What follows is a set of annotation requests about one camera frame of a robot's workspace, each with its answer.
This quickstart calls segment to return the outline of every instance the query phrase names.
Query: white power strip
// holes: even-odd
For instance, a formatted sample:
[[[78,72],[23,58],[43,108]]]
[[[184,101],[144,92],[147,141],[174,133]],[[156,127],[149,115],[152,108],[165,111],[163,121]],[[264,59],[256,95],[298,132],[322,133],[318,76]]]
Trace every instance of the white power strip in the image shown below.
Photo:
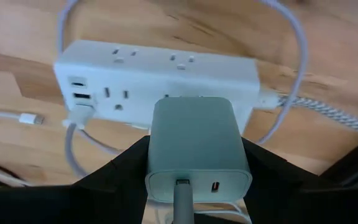
[[[163,97],[218,96],[232,103],[242,133],[261,101],[249,58],[77,40],[54,69],[69,110],[90,105],[94,118],[135,126],[151,126]]]

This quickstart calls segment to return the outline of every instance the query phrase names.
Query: wooden desk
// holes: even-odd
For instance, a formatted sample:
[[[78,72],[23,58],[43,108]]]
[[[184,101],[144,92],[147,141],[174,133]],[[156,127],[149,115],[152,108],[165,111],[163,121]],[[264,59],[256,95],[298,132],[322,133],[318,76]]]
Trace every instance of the wooden desk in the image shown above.
[[[310,64],[301,96],[358,115],[358,1],[283,1],[304,25]],[[45,125],[0,119],[0,164],[38,184],[76,180],[63,156],[65,117],[51,64],[57,14],[65,0],[0,0],[0,109],[46,116]],[[255,0],[84,0],[67,25],[67,43],[90,39],[257,58],[260,79],[287,93],[298,63],[288,22]],[[256,140],[278,111],[255,111],[244,136]],[[96,138],[125,149],[146,134],[92,121]],[[319,114],[293,109],[263,147],[316,174],[358,145],[358,134]],[[75,153],[95,170],[110,155],[75,137]]]

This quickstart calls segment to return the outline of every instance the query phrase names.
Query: cable connector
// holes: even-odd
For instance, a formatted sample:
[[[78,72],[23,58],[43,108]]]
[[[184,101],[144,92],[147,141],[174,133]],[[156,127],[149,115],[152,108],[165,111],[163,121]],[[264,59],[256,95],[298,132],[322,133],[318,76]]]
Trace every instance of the cable connector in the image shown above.
[[[37,114],[21,113],[19,116],[19,122],[25,124],[42,124],[44,117]]]
[[[76,124],[77,129],[85,129],[87,122],[94,115],[94,108],[87,105],[75,105],[68,113],[67,119],[63,120],[63,126],[68,128],[71,124]]]
[[[255,104],[255,109],[272,110],[280,106],[280,96],[274,90],[259,91],[258,101]]]

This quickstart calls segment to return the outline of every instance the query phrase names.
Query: cable plug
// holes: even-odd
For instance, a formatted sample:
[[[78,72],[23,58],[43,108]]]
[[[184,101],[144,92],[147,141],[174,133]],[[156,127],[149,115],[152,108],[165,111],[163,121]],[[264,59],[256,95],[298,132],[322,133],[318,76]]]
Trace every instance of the cable plug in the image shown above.
[[[71,124],[76,124],[77,129],[85,129],[87,122],[93,117],[94,108],[87,105],[75,105],[68,113],[67,119],[63,120],[63,126],[68,128]]]
[[[258,100],[255,104],[255,109],[273,110],[280,106],[280,96],[274,90],[259,91]]]

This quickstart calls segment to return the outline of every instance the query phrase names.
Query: charger usb-c port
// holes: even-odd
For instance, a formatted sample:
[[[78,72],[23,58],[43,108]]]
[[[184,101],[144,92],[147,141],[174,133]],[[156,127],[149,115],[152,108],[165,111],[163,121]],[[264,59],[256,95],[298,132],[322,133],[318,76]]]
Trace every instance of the charger usb-c port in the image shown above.
[[[81,98],[81,99],[90,99],[91,95],[81,94],[81,93],[74,93],[74,98]]]
[[[219,182],[213,182],[211,192],[215,193],[218,192],[218,190],[219,190]]]

